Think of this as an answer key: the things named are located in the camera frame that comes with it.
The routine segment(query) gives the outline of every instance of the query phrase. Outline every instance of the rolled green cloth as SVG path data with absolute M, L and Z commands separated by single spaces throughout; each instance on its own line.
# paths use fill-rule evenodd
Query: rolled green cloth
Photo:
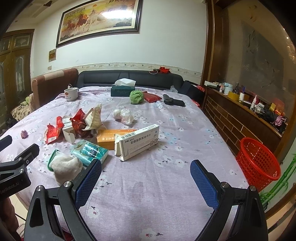
M 144 101 L 144 94 L 142 91 L 132 91 L 130 93 L 131 104 L 139 104 Z

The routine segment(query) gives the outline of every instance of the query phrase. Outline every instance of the basket rim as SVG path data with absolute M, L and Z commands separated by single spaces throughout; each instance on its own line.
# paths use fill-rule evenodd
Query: basket rim
M 276 157 L 274 156 L 276 162 L 274 162 L 274 164 L 276 165 L 276 172 L 277 172 L 277 175 L 275 177 L 273 176 L 270 176 L 268 175 L 267 173 L 265 173 L 260 167 L 257 166 L 257 164 L 255 164 L 253 162 L 253 160 L 249 157 L 248 153 L 246 152 L 246 150 L 244 149 L 244 145 L 243 145 L 243 142 L 245 140 L 251 140 L 252 142 L 255 142 L 256 144 L 258 144 L 259 146 L 261 147 L 265 147 L 267 149 L 267 152 L 269 155 L 271 156 L 274 156 L 274 154 L 266 147 L 264 146 L 261 142 L 253 139 L 253 138 L 250 138 L 250 137 L 244 137 L 243 139 L 241 139 L 240 141 L 240 147 L 241 147 L 241 151 L 243 152 L 243 154 L 245 155 L 245 157 L 250 161 L 251 165 L 263 176 L 266 176 L 267 178 L 271 179 L 272 181 L 276 181 L 280 178 L 281 176 L 281 167 L 276 159 Z

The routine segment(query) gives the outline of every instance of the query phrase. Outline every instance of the red basket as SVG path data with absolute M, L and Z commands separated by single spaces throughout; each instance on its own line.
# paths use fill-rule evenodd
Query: red basket
M 240 151 L 236 160 L 249 185 L 260 192 L 281 176 L 281 168 L 274 154 L 262 143 L 245 137 L 240 141 Z

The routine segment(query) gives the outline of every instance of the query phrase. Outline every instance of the bed sheet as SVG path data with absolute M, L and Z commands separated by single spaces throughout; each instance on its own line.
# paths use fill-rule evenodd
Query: bed sheet
M 109 151 L 94 190 L 79 210 L 82 217 L 101 241 L 195 240 L 213 209 L 206 205 L 190 175 L 191 161 L 199 159 L 209 172 L 233 187 L 247 188 L 248 184 L 226 143 L 189 97 L 137 89 L 161 97 L 169 94 L 183 100 L 186 107 L 165 105 L 163 100 L 132 105 L 127 97 L 111 97 L 110 87 L 84 87 L 76 101 L 66 102 L 60 94 L 9 129 L 4 136 L 11 135 L 13 143 L 0 153 L 0 160 L 12 161 L 33 143 L 39 145 L 39 156 L 27 167 L 32 184 L 19 192 L 29 205 L 36 186 L 58 186 L 54 174 L 46 167 L 49 155 L 54 149 L 70 153 L 71 144 L 65 140 L 45 145 L 48 123 L 55 124 L 58 115 L 74 116 L 79 108 L 86 113 L 102 103 L 104 125 L 108 129 L 128 129 L 112 116 L 114 109 L 127 107 L 135 115 L 131 128 L 160 126 L 159 143 L 126 162 Z M 22 130 L 28 132 L 27 139 L 21 139 Z M 235 212 L 233 207 L 220 240 L 226 239 Z M 62 228 L 68 230 L 60 208 L 57 214 Z

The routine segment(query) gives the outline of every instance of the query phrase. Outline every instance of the small pink object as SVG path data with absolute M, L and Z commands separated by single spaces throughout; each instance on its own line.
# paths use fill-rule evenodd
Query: small pink object
M 26 139 L 28 137 L 28 133 L 26 130 L 23 130 L 21 133 L 20 133 L 20 136 L 22 137 L 22 139 Z

